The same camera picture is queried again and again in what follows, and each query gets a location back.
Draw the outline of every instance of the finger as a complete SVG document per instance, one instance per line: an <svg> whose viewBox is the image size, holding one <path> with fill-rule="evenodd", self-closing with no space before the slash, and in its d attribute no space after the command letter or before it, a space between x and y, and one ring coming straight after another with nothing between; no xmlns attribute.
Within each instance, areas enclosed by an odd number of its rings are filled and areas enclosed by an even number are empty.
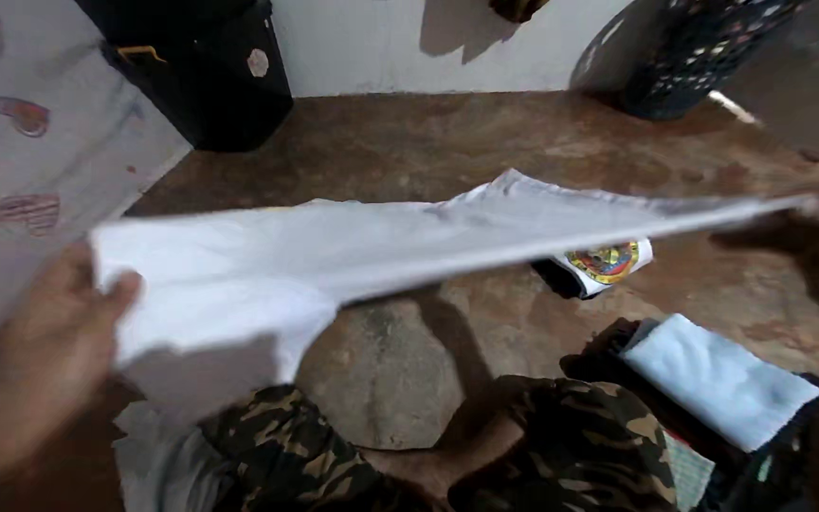
<svg viewBox="0 0 819 512"><path fill-rule="evenodd" d="M819 220L780 211L737 229L715 232L710 239L725 249L766 249L793 254L819 241Z"/></svg>
<svg viewBox="0 0 819 512"><path fill-rule="evenodd" d="M93 250L86 241L78 241L60 252L40 274L38 281L54 289L66 290L87 281L93 275Z"/></svg>
<svg viewBox="0 0 819 512"><path fill-rule="evenodd" d="M94 323L112 329L135 302L141 290L141 274L125 272L118 277L109 292L94 305Z"/></svg>

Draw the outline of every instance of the folded white towel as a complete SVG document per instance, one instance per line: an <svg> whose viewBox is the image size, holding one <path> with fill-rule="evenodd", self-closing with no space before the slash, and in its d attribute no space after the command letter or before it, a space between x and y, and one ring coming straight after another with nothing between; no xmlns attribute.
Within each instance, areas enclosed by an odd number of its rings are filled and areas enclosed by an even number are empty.
<svg viewBox="0 0 819 512"><path fill-rule="evenodd" d="M679 314L621 359L735 447L753 452L819 388Z"/></svg>

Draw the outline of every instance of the leg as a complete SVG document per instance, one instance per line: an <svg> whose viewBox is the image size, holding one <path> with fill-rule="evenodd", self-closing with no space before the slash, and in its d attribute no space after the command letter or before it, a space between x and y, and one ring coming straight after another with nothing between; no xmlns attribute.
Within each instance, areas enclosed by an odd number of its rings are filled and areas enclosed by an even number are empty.
<svg viewBox="0 0 819 512"><path fill-rule="evenodd" d="M400 494L290 385L254 392L202 430L233 461L243 511L390 503Z"/></svg>
<svg viewBox="0 0 819 512"><path fill-rule="evenodd" d="M540 381L511 414L523 441L451 489L457 510L674 511L662 428L626 389Z"/></svg>

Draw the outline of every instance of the painted wall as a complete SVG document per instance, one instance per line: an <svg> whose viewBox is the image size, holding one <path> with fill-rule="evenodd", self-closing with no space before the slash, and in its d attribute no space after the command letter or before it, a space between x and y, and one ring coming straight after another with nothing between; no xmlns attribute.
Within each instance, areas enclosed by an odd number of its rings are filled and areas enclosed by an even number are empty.
<svg viewBox="0 0 819 512"><path fill-rule="evenodd" d="M559 90L630 0L551 0L522 25L489 0L277 0L293 95Z"/></svg>

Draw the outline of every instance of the concrete floor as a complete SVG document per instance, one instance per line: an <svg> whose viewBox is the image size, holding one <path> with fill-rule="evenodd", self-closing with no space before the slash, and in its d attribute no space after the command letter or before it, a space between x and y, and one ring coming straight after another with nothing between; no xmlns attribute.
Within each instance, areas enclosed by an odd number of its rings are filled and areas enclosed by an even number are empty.
<svg viewBox="0 0 819 512"><path fill-rule="evenodd" d="M194 152L130 215L441 201L516 168L573 188L660 197L766 192L810 168L713 104L654 124L564 93L301 99L247 154ZM681 312L764 359L819 374L819 308L789 262L654 240L656 261L595 300L564 300L520 264L350 306L298 384L359 445L422 448L498 375L557 376L614 319Z"/></svg>

